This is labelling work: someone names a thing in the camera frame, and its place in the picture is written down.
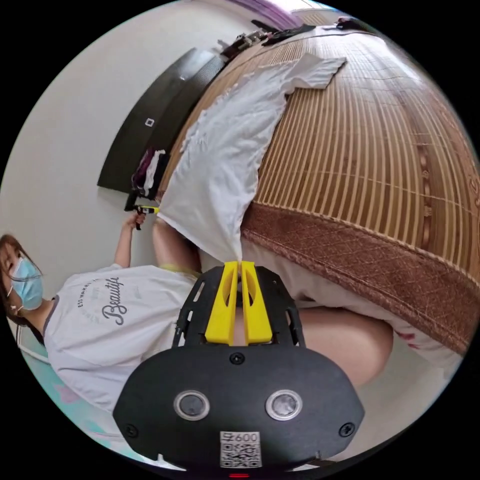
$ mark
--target cable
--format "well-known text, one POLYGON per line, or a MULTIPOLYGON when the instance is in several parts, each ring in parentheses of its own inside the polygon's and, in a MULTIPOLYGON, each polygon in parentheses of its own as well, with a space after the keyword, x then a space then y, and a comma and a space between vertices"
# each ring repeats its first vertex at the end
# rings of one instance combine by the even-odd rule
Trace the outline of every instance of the cable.
POLYGON ((40 362, 43 362, 44 364, 50 365, 50 362, 48 358, 45 358, 42 355, 39 355, 38 353, 35 353, 34 351, 31 351, 29 348, 26 348, 22 345, 22 327, 20 325, 17 325, 16 327, 16 344, 18 345, 18 348, 24 352, 27 355, 30 355, 30 357, 39 360, 40 362))

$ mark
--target white towel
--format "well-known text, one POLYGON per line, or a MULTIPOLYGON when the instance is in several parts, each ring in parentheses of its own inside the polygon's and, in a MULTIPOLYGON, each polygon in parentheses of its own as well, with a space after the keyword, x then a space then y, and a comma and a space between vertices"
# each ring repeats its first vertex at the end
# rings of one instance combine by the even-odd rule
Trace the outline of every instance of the white towel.
POLYGON ((154 185, 154 176, 155 176, 155 172, 157 171, 157 165, 159 164, 159 158, 160 158, 160 155, 164 155, 164 154, 165 154, 165 150, 156 150, 150 161, 150 165, 146 169, 145 182, 143 184, 143 190, 145 190, 145 195, 149 194, 149 190, 154 185))

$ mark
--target white t-shirt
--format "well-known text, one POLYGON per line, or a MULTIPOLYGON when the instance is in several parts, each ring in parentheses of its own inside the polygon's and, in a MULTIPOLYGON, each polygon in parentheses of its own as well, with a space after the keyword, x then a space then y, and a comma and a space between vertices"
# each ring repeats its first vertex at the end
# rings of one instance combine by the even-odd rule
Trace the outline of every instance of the white t-shirt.
POLYGON ((135 368, 172 346, 195 281, 153 265, 70 277, 43 328, 52 368, 84 400, 112 412, 135 368))

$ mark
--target brown fabric border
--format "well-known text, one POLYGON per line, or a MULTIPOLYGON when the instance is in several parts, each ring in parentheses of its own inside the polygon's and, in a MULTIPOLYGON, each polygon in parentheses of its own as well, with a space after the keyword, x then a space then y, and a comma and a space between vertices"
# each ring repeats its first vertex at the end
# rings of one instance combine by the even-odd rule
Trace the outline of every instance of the brown fabric border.
POLYGON ((395 240, 257 203, 245 214, 242 236, 398 315, 458 354, 465 354, 479 324, 480 288, 461 271, 395 240))

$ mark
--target white wall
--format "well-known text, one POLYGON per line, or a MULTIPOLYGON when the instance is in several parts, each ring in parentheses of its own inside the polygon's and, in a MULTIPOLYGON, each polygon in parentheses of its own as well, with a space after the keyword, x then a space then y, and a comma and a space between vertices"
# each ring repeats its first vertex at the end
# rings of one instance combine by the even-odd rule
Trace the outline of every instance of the white wall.
MULTIPOLYGON (((109 148, 150 84, 192 47, 214 48, 254 29, 225 9, 181 0, 98 39, 58 75, 27 118, 0 190, 2 232, 13 233, 53 295, 70 275, 113 261, 125 194, 97 187, 109 148)), ((134 232, 132 263, 154 261, 149 228, 134 232)))
POLYGON ((193 0, 193 1, 211 5, 213 7, 217 7, 224 12, 228 12, 230 15, 235 15, 238 19, 242 19, 245 22, 248 22, 249 24, 248 30, 250 32, 253 32, 257 29, 257 27, 253 23, 251 23, 252 20, 259 20, 260 22, 263 22, 264 24, 267 24, 267 25, 270 25, 272 23, 268 18, 264 17, 263 15, 258 15, 257 13, 254 13, 248 10, 248 8, 244 8, 228 0, 193 0))

